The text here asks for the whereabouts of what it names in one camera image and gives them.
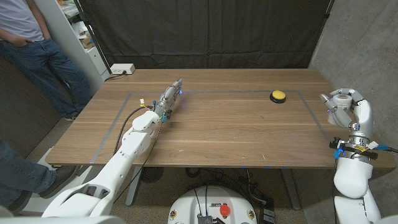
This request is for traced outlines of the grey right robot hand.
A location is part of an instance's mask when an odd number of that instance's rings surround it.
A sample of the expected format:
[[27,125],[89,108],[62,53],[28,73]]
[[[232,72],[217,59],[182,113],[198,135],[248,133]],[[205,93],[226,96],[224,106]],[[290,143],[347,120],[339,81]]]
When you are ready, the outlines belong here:
[[348,95],[351,97],[351,105],[353,106],[353,121],[342,107],[325,94],[320,94],[320,99],[328,107],[331,117],[337,126],[342,128],[350,128],[353,136],[359,136],[370,140],[373,136],[373,111],[371,104],[357,90],[352,88],[339,88],[333,90],[330,95]]

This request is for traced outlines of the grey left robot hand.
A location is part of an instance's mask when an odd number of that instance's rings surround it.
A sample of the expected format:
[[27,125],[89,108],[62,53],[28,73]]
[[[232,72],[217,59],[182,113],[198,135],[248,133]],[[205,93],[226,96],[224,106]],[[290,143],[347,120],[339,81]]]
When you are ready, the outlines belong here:
[[178,96],[182,94],[182,81],[183,78],[180,77],[176,82],[168,86],[154,106],[154,112],[159,115],[162,122],[170,118],[172,108]]

